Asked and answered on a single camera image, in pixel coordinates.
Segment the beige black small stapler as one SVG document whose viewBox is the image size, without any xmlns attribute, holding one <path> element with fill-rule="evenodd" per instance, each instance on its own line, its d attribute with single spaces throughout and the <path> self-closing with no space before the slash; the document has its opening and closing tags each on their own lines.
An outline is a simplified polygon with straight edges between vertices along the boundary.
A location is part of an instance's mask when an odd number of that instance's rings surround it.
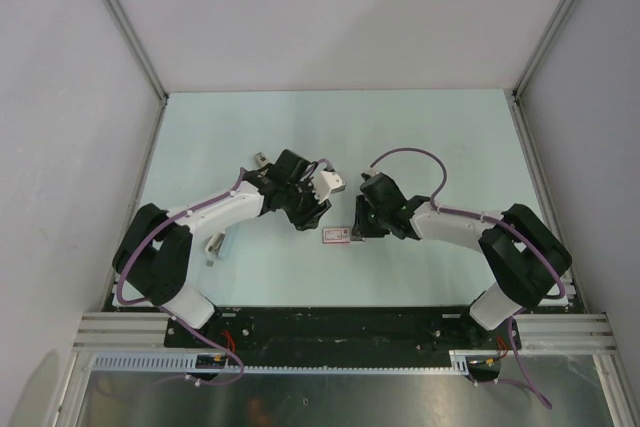
<svg viewBox="0 0 640 427">
<path fill-rule="evenodd" d="M 272 165 L 272 161 L 263 152 L 258 152 L 254 160 L 259 170 L 267 170 Z"/>
</svg>

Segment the red staple box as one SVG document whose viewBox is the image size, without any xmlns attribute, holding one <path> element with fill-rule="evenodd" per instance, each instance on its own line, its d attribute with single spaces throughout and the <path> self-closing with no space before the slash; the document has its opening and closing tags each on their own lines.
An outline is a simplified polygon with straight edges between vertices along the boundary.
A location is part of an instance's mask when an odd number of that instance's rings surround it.
<svg viewBox="0 0 640 427">
<path fill-rule="evenodd" d="M 330 227 L 322 229 L 322 243 L 325 245 L 342 245 L 364 241 L 365 239 L 352 228 Z"/>
</svg>

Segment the light blue white stapler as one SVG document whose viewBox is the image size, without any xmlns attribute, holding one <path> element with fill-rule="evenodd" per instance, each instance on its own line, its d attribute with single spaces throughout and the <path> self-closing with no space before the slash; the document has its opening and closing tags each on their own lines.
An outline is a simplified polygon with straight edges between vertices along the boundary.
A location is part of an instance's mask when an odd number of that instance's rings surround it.
<svg viewBox="0 0 640 427">
<path fill-rule="evenodd" d="M 205 246 L 205 253 L 218 260 L 225 260 L 230 256 L 236 232 L 227 229 L 212 236 Z"/>
</svg>

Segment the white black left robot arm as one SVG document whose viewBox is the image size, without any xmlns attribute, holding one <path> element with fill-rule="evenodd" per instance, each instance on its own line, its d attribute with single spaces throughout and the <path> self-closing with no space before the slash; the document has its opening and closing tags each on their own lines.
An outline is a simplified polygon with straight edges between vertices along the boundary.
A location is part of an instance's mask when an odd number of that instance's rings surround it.
<svg viewBox="0 0 640 427">
<path fill-rule="evenodd" d="M 174 209 L 153 203 L 140 207 L 112 260 L 120 276 L 118 302 L 137 302 L 123 297 L 127 283 L 141 294 L 141 302 L 186 322 L 185 332 L 197 345 L 214 344 L 221 323 L 213 316 L 214 304 L 188 280 L 191 254 L 206 250 L 234 225 L 278 210 L 298 231 L 317 228 L 331 207 L 330 196 L 345 188 L 331 164 L 320 172 L 317 166 L 285 149 L 274 162 L 242 169 L 231 188 L 210 199 Z"/>
</svg>

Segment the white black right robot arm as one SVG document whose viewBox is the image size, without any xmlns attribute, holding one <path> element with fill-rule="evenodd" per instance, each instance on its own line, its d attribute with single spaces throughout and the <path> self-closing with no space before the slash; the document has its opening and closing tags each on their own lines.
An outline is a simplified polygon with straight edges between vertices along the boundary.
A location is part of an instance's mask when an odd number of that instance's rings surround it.
<svg viewBox="0 0 640 427">
<path fill-rule="evenodd" d="M 521 309 L 533 309 L 572 266 L 567 248 L 527 206 L 514 204 L 488 214 L 438 206 L 432 198 L 407 199 L 388 175 L 369 171 L 356 197 L 353 230 L 365 239 L 442 241 L 484 255 L 495 282 L 468 308 L 463 340 L 484 348 L 499 327 Z"/>
</svg>

